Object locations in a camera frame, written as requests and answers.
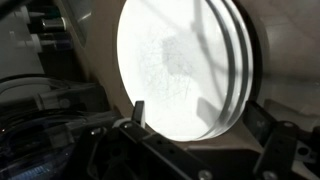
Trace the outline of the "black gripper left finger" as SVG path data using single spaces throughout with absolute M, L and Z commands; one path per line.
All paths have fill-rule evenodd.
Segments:
M 132 120 L 137 122 L 140 126 L 145 124 L 144 122 L 144 102 L 136 101 L 133 109 Z

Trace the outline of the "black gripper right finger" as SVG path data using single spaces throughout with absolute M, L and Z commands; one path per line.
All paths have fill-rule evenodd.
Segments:
M 243 123 L 259 144 L 264 146 L 277 120 L 257 102 L 247 101 L 243 115 Z

